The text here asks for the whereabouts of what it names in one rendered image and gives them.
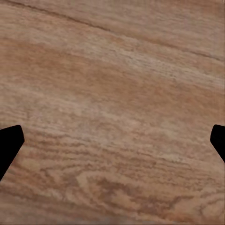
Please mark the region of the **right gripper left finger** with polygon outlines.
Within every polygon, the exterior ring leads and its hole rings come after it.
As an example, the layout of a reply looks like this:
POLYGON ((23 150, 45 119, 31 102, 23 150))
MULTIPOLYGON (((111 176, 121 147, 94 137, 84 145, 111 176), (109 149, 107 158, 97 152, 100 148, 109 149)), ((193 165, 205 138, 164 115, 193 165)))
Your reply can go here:
POLYGON ((21 125, 0 130, 0 181, 24 143, 21 125))

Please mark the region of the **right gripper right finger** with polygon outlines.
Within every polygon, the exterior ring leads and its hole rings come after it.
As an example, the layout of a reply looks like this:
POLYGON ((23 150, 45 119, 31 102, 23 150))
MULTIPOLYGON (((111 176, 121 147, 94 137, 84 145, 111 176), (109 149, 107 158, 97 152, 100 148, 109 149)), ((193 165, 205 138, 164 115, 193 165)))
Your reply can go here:
POLYGON ((221 125, 214 125, 211 136, 210 142, 221 156, 221 158, 225 162, 225 127, 221 125))

